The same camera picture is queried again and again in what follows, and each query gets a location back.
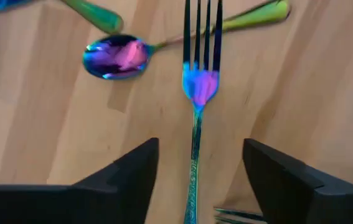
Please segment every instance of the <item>fork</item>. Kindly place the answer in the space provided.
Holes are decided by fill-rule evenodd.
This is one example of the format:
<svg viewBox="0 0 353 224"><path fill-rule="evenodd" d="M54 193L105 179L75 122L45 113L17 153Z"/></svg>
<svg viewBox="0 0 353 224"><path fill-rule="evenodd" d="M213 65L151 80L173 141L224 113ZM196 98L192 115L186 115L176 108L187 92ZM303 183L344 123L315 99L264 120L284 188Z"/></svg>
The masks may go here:
<svg viewBox="0 0 353 224"><path fill-rule="evenodd" d="M197 191L199 151L201 137L202 112L205 105L215 96L220 78L220 51L222 45L222 0L218 0L217 19L215 27L215 45L213 68L209 70L209 35L210 35L210 0L207 6L207 21L205 23L204 69L200 69L200 17L201 0L197 2L197 38L193 68L190 65L190 0L186 0L184 12L184 44L183 44L183 78L184 93L191 100L194 109L194 124L192 131L192 149L189 192L184 214L184 224L197 223Z"/></svg>
<svg viewBox="0 0 353 224"><path fill-rule="evenodd" d="M231 224L254 224L254 223L266 224L266 221L263 218L263 216L257 213L243 212L239 210L224 209L224 208L214 208L214 209L216 212L219 212L221 215L234 216L229 218L229 217L216 215L215 219L218 222L231 223Z"/></svg>

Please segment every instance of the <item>fork tines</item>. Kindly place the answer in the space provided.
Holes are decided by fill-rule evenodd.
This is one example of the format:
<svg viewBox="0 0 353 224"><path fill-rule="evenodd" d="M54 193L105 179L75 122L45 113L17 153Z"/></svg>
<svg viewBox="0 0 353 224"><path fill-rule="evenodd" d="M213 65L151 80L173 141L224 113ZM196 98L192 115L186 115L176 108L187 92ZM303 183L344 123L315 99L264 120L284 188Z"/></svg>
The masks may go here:
<svg viewBox="0 0 353 224"><path fill-rule="evenodd" d="M260 214L256 214L256 213L243 212L243 211L224 209L224 208L215 208L215 211L220 212L220 214L233 215L233 216L236 216L239 218L244 218L247 220L247 222L243 222L243 221L238 221L238 220L234 220L234 219L227 218L227 217L221 217L218 215L215 216L216 220L224 222L224 223L235 223L235 224L252 224L252 222L266 223L263 216Z"/></svg>
<svg viewBox="0 0 353 224"><path fill-rule="evenodd" d="M209 36L210 36L210 0L207 6L207 20L205 23L205 45L204 45L204 70L209 70ZM184 69L190 69L190 0L186 0L184 11L184 45L183 45L183 65ZM201 0L197 0L197 27L194 53L194 69L200 69L200 18L201 18ZM215 45L213 70L220 70L220 52L222 48L222 0L218 0L216 27L215 27Z"/></svg>

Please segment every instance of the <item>wooden table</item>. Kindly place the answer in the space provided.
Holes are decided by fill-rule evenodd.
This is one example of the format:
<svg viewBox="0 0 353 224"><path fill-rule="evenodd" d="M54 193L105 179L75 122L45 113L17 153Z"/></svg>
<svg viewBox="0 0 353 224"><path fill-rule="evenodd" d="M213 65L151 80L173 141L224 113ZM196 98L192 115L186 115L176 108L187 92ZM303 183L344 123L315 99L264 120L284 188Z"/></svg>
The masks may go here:
<svg viewBox="0 0 353 224"><path fill-rule="evenodd" d="M182 32L184 0L94 2L150 43ZM225 0L224 16L259 2ZM353 182L353 1L291 3L282 24L224 35L220 89L204 112L201 223L213 223L214 205L258 210L244 138ZM59 1L0 13L0 183L71 184L158 137L146 223L182 223L192 127L182 47L156 54L143 76L105 81L81 65L103 35Z"/></svg>

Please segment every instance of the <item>iridescent fork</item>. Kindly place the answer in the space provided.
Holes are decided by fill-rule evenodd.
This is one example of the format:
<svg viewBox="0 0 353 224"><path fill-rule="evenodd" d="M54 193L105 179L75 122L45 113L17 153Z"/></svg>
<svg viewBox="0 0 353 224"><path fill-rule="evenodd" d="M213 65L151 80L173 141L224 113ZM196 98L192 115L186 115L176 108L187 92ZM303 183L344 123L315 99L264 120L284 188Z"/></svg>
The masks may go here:
<svg viewBox="0 0 353 224"><path fill-rule="evenodd" d="M197 36L200 36L201 0L197 8ZM193 68L190 66L190 0L186 0L184 15L184 45L183 45L183 78L182 85L186 96L191 100L194 109L194 125L192 133L191 167L189 193L187 196L184 224L197 223L197 190L199 151L201 137L202 112L205 104L216 94L220 77L220 50L222 45L222 0L218 0L217 20L215 27L215 45L213 69L209 70L209 35L210 35L210 0L207 6L207 21L205 25L204 69L200 69L200 38L195 40Z"/></svg>

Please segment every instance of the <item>iridescent spoon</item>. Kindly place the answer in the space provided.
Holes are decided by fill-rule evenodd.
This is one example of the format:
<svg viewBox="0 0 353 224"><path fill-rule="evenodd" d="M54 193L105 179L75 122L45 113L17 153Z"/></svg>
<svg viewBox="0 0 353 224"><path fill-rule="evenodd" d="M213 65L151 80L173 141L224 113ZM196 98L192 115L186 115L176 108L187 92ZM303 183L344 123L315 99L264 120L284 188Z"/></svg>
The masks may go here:
<svg viewBox="0 0 353 224"><path fill-rule="evenodd" d="M0 0L0 11L12 9L32 0ZM61 0L87 21L107 34L121 31L123 20L117 13L85 0Z"/></svg>
<svg viewBox="0 0 353 224"><path fill-rule="evenodd" d="M285 20L291 8L288 0L272 0L223 21L223 32L258 27ZM215 25L210 26L210 33ZM148 45L131 35L113 35L89 45L83 54L83 64L92 75L109 79L123 79L139 75L147 67L151 56L170 44L183 40L183 36Z"/></svg>

